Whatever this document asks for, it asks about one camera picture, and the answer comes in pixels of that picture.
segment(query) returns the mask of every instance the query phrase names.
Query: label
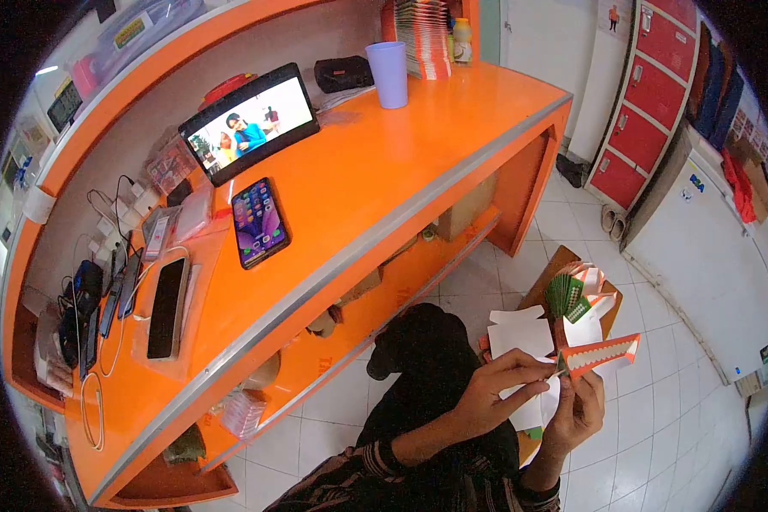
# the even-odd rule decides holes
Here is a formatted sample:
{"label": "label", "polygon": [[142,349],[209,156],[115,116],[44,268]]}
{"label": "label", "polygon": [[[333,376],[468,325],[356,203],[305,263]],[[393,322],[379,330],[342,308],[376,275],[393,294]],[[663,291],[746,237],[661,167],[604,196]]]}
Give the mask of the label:
{"label": "label", "polygon": [[151,17],[147,12],[142,12],[139,16],[131,20],[117,35],[113,36],[113,49],[122,50],[125,46],[139,39],[147,29],[154,26]]}

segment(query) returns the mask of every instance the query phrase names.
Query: stack of cards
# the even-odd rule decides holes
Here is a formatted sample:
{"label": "stack of cards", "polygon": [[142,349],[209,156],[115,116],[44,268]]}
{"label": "stack of cards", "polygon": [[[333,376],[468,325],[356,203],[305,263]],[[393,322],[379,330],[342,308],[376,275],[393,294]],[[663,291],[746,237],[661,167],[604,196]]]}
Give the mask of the stack of cards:
{"label": "stack of cards", "polygon": [[421,79],[452,75],[446,24],[446,4],[437,0],[387,0],[381,8],[383,39],[407,45],[407,72]]}

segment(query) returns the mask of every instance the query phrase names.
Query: poster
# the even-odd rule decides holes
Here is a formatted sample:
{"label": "poster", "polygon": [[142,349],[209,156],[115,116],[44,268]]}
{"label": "poster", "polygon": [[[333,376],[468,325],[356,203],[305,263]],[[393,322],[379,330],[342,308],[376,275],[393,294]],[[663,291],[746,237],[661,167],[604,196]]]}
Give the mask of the poster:
{"label": "poster", "polygon": [[597,30],[628,44],[631,32],[631,0],[599,0]]}

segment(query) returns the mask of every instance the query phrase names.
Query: red locker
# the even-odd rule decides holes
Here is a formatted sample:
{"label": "red locker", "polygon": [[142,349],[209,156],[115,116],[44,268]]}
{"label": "red locker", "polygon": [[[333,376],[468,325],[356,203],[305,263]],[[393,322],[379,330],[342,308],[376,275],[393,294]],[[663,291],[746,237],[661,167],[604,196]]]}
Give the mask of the red locker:
{"label": "red locker", "polygon": [[671,23],[658,12],[640,9],[640,32],[635,43],[638,50],[663,64],[688,82],[694,63],[695,38]]}
{"label": "red locker", "polygon": [[649,0],[649,3],[688,27],[697,31],[697,9],[691,0]]}
{"label": "red locker", "polygon": [[645,184],[645,177],[607,149],[589,184],[628,210]]}
{"label": "red locker", "polygon": [[682,109],[686,89],[639,56],[634,57],[624,98],[654,117],[665,129],[672,129]]}
{"label": "red locker", "polygon": [[608,145],[651,174],[668,139],[666,135],[626,105],[620,107],[620,114],[611,129]]}

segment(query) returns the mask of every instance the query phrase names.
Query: tablet screen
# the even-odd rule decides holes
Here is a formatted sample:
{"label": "tablet screen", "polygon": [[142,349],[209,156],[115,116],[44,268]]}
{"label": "tablet screen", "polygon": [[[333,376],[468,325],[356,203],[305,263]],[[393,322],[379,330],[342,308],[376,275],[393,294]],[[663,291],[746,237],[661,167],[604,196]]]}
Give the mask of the tablet screen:
{"label": "tablet screen", "polygon": [[305,94],[294,77],[246,101],[226,106],[223,114],[195,131],[187,141],[205,171],[212,175],[311,120]]}

